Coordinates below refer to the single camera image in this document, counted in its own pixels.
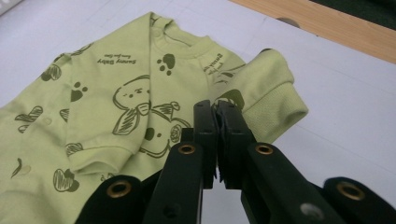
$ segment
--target white table surface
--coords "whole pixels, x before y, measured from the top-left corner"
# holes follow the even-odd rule
[[[149,11],[211,36],[247,62],[262,49],[279,50],[310,112],[274,145],[312,183],[350,177],[396,207],[396,65],[229,1],[21,1],[0,16],[0,106],[60,53]],[[205,190],[202,223],[248,223],[239,197],[222,184]]]

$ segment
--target cartoon animal print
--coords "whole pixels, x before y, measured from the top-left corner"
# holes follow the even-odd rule
[[[137,77],[119,87],[113,96],[113,103],[125,111],[117,121],[113,133],[131,133],[139,125],[140,117],[149,113],[149,75]]]
[[[173,54],[165,54],[163,55],[163,59],[159,59],[157,61],[158,64],[161,64],[160,66],[160,71],[165,71],[166,67],[169,69],[166,71],[166,75],[170,76],[172,75],[172,69],[175,67],[176,59],[175,55]]]
[[[75,175],[67,169],[65,172],[58,169],[53,174],[53,187],[58,192],[74,192],[78,189],[79,183],[75,180]]]
[[[82,150],[84,150],[84,147],[81,143],[69,143],[66,145],[66,155],[68,157]]]
[[[105,181],[105,180],[108,180],[109,178],[111,178],[111,177],[114,177],[114,175],[113,174],[111,174],[111,173],[108,173],[107,174],[107,177],[105,177],[105,175],[102,175],[102,177],[100,178],[100,181]]]
[[[43,113],[43,107],[37,105],[35,106],[29,114],[20,114],[18,115],[15,120],[21,120],[29,123],[35,122],[35,120]],[[18,128],[20,133],[24,133],[26,129],[29,127],[30,124],[24,124]]]
[[[64,119],[65,122],[69,119],[69,109],[62,109],[59,111],[59,115]]]
[[[140,152],[159,159],[172,145],[180,141],[182,128],[190,128],[190,124],[184,119],[173,118],[174,111],[179,109],[177,102],[151,108],[151,126],[146,129],[145,141],[139,149]]]
[[[14,175],[17,175],[20,172],[21,168],[22,168],[22,160],[21,160],[21,158],[18,158],[17,161],[18,161],[18,167],[17,167],[17,169],[15,169],[14,172],[12,172],[11,178],[14,177]]]
[[[41,74],[41,79],[43,81],[49,81],[49,80],[58,80],[62,75],[62,70],[61,68],[56,65],[52,64],[50,65],[43,74]]]
[[[227,91],[216,99],[216,101],[218,100],[230,102],[231,104],[236,105],[240,110],[243,110],[245,106],[245,100],[239,90]]]
[[[71,102],[75,102],[75,101],[81,99],[82,96],[84,95],[83,92],[88,90],[87,87],[81,87],[81,83],[80,82],[76,82],[74,87],[76,89],[72,90]]]

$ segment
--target wooden board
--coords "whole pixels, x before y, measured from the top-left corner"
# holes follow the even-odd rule
[[[232,0],[273,18],[376,58],[396,63],[396,31],[308,0]]]

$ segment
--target light green onesie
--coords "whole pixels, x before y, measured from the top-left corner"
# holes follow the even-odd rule
[[[0,109],[0,222],[73,223],[104,180],[159,171],[199,101],[273,142],[307,112],[292,82],[278,52],[245,64],[154,13],[62,54]]]

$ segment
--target onesie collar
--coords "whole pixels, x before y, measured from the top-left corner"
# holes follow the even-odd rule
[[[161,51],[181,58],[193,58],[206,53],[215,42],[209,36],[196,36],[180,30],[172,19],[151,16],[151,40]]]

